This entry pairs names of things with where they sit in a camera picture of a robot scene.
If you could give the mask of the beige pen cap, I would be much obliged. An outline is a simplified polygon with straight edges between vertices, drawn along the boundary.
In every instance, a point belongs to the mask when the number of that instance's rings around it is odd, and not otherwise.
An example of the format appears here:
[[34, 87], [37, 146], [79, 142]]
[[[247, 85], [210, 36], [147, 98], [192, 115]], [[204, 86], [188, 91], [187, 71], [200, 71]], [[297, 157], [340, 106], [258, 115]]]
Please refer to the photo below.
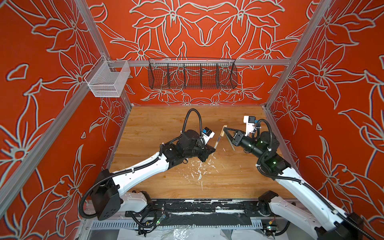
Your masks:
[[222, 131], [220, 133], [220, 137], [223, 137], [225, 135], [225, 131], [224, 129], [227, 127], [227, 125], [224, 125], [223, 128], [222, 128]]

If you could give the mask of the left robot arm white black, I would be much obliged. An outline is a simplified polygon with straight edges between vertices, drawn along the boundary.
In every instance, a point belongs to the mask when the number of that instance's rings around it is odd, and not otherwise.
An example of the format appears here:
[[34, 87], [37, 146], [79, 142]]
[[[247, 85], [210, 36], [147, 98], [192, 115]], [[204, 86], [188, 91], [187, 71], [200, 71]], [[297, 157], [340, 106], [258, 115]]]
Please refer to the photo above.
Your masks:
[[191, 158], [205, 162], [215, 152], [208, 144], [215, 133], [204, 128], [202, 133], [187, 130], [165, 144], [148, 159], [121, 171], [99, 173], [90, 196], [95, 214], [92, 218], [106, 220], [117, 212], [139, 213], [151, 203], [149, 195], [142, 191], [132, 193], [130, 190], [139, 183], [159, 173], [176, 167]]

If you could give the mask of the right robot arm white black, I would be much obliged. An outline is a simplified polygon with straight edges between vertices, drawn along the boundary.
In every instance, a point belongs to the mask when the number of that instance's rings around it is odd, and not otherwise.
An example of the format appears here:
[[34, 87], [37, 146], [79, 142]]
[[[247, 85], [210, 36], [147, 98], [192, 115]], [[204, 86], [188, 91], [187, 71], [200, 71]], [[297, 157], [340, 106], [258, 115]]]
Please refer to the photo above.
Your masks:
[[277, 154], [280, 143], [272, 132], [250, 137], [241, 130], [224, 128], [224, 133], [234, 146], [242, 147], [246, 153], [258, 158], [256, 167], [263, 176], [275, 180], [306, 208], [304, 211], [268, 191], [259, 197], [262, 215], [283, 217], [315, 240], [363, 239], [363, 220], [326, 199]]

